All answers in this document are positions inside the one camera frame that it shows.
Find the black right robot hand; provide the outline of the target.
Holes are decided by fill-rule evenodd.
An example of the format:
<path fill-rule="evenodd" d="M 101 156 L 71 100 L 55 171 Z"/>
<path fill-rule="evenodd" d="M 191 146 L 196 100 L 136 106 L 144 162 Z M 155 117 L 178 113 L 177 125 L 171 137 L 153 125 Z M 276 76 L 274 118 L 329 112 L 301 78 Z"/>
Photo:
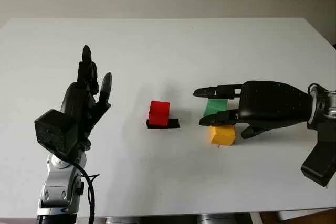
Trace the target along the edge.
<path fill-rule="evenodd" d="M 242 138 L 251 138 L 265 131 L 288 127 L 309 120 L 312 112 L 310 96 L 285 83 L 247 81 L 196 89 L 193 96 L 208 99 L 239 98 L 236 109 L 219 111 L 200 119 L 201 126 L 248 124 Z"/>

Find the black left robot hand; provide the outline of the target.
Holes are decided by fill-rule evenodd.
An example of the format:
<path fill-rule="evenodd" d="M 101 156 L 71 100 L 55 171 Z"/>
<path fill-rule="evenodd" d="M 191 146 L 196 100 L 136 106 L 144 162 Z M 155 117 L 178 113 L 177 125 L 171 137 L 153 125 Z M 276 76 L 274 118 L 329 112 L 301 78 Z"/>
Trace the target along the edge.
<path fill-rule="evenodd" d="M 91 147 L 88 137 L 93 127 L 111 107 L 109 103 L 112 88 L 112 73 L 108 72 L 102 85 L 97 82 L 98 71 L 92 61 L 91 50 L 84 45 L 82 60 L 79 62 L 77 81 L 72 83 L 65 94 L 61 112 L 75 119 L 77 132 L 71 138 L 67 154 L 77 150 L 87 151 Z"/>

